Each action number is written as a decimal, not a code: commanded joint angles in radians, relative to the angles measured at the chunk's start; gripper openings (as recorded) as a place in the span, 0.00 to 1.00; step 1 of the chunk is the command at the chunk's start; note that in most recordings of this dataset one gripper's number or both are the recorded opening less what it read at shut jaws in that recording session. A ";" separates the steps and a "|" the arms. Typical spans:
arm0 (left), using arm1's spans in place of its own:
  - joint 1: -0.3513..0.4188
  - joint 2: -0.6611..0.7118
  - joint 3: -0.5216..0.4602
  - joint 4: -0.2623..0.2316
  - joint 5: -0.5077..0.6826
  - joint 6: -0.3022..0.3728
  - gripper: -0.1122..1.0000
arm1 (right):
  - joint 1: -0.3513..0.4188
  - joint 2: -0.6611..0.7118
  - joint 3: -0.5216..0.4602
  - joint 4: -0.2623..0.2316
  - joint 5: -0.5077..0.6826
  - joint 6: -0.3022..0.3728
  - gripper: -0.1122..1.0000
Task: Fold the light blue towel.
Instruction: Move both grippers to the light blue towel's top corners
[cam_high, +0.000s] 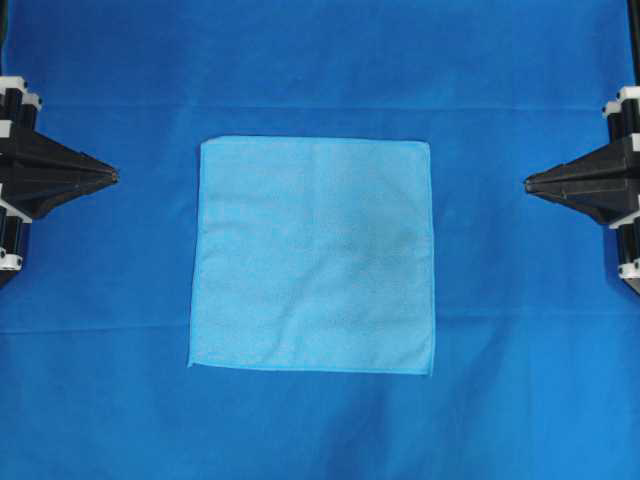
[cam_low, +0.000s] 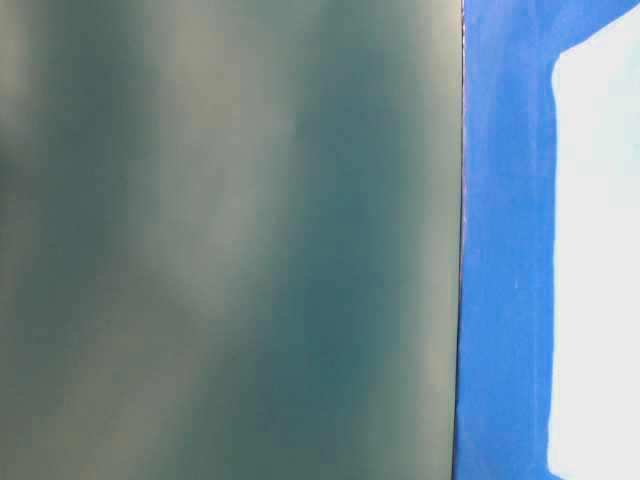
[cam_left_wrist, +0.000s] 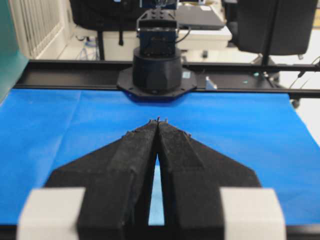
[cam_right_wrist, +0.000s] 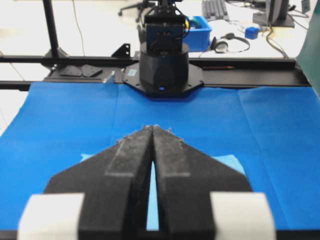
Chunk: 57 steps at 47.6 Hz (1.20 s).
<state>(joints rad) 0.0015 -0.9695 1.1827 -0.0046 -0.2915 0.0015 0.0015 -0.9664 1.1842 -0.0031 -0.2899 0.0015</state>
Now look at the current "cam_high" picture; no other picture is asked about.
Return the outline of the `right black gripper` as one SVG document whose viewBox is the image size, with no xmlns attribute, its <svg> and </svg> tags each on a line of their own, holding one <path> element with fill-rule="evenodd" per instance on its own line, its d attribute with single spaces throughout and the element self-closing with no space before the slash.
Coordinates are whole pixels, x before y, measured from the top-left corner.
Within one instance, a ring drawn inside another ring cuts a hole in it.
<svg viewBox="0 0 640 480">
<path fill-rule="evenodd" d="M 524 181 L 527 194 L 589 216 L 616 233 L 619 279 L 639 294 L 639 87 L 603 108 L 608 145 Z M 554 183 L 614 177 L 621 183 Z"/>
</svg>

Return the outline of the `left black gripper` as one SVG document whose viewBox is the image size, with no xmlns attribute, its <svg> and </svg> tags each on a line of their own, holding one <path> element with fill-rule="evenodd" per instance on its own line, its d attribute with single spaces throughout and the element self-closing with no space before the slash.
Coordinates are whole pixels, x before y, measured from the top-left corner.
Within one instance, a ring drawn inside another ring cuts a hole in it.
<svg viewBox="0 0 640 480">
<path fill-rule="evenodd" d="M 94 194 L 119 181 L 117 170 L 83 152 L 72 150 L 34 132 L 42 99 L 28 90 L 22 76 L 1 76 L 1 146 L 9 147 L 11 134 L 19 131 L 19 159 L 39 166 L 109 175 L 74 182 L 60 188 L 13 199 L 17 192 L 17 159 L 1 151 L 1 287 L 13 280 L 26 264 L 33 219 L 42 219 L 52 210 L 79 197 Z"/>
</svg>

